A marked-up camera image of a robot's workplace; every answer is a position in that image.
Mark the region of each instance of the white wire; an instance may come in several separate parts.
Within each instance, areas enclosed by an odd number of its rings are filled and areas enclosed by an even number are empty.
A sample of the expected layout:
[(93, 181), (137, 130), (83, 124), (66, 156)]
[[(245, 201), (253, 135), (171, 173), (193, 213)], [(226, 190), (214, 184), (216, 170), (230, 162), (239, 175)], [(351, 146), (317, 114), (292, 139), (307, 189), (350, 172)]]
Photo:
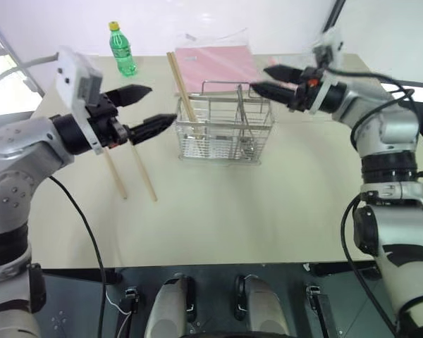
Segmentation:
[(118, 331), (118, 335), (116, 336), (116, 338), (119, 338), (120, 336), (121, 336), (121, 333), (122, 333), (122, 331), (124, 330), (124, 326), (125, 326), (125, 323), (127, 322), (127, 320), (130, 318), (130, 316), (131, 316), (132, 314), (131, 313), (129, 313), (128, 315), (127, 315), (127, 317), (125, 317), (125, 319), (124, 319), (124, 321), (122, 322), (122, 325), (121, 325), (121, 328), (119, 329), (119, 331)]
[(123, 315), (130, 315), (131, 313), (132, 313), (132, 311), (128, 311), (128, 312), (125, 312), (124, 310), (122, 310), (120, 307), (119, 307), (119, 305), (117, 305), (117, 304), (115, 304), (115, 303), (113, 303), (112, 301), (111, 301), (111, 299), (110, 299), (110, 297), (108, 296), (108, 292), (105, 292), (105, 296), (106, 296), (106, 300), (112, 305), (112, 306), (114, 306), (115, 308), (117, 308), (118, 309), (118, 311), (120, 312), (120, 313), (122, 313)]

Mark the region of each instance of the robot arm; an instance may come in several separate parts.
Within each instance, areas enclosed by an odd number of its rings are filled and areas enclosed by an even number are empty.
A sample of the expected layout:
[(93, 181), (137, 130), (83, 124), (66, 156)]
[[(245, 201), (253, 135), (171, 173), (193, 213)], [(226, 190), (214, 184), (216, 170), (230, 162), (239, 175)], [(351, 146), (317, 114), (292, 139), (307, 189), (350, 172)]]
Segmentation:
[(335, 49), (314, 50), (318, 68), (277, 65), (265, 69), (277, 82), (252, 88), (287, 107), (320, 110), (352, 129), (362, 161), (360, 200), (353, 213), (354, 240), (374, 257), (390, 296), (402, 337), (423, 337), (423, 173), (415, 149), (419, 121), (392, 102), (391, 94), (369, 82), (336, 81), (326, 70)]
[(32, 313), (45, 303), (39, 265), (27, 240), (30, 201), (38, 185), (90, 149), (99, 154), (165, 130), (176, 115), (160, 114), (137, 127), (121, 125), (117, 106), (151, 91), (131, 85), (99, 93), (102, 75), (87, 60), (63, 49), (57, 89), (72, 114), (35, 118), (0, 128), (0, 337), (39, 337)]

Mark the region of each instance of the green plastic bottle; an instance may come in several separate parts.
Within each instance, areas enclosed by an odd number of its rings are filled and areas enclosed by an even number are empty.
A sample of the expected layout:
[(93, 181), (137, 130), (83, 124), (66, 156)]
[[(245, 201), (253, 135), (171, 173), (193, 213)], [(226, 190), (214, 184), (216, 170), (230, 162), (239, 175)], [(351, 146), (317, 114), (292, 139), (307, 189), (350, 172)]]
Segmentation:
[(136, 63), (133, 60), (127, 38), (120, 31), (119, 24), (116, 21), (111, 21), (109, 27), (111, 31), (110, 47), (118, 63), (119, 71), (126, 77), (135, 75), (137, 72)]

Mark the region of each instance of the white wall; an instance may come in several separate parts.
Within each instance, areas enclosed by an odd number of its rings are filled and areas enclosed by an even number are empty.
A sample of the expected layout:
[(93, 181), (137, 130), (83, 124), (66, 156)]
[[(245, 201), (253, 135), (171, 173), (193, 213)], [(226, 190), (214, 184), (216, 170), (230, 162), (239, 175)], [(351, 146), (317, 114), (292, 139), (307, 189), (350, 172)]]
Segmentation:
[[(164, 55), (178, 37), (222, 37), (247, 28), (255, 54), (309, 51), (334, 0), (0, 0), (0, 30), (24, 60), (69, 45), (111, 55), (108, 22), (117, 20), (134, 55)], [(54, 66), (32, 71), (43, 88)]]
[(372, 70), (423, 82), (423, 0), (347, 0), (337, 26)]

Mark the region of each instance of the yellow bottle cap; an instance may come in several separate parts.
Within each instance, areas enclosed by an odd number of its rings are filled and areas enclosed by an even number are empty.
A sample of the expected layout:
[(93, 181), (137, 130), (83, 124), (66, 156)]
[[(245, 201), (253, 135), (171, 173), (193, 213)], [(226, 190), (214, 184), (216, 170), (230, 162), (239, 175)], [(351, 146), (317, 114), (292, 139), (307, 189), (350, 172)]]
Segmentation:
[(119, 24), (117, 21), (111, 21), (108, 26), (110, 27), (110, 30), (119, 30)]

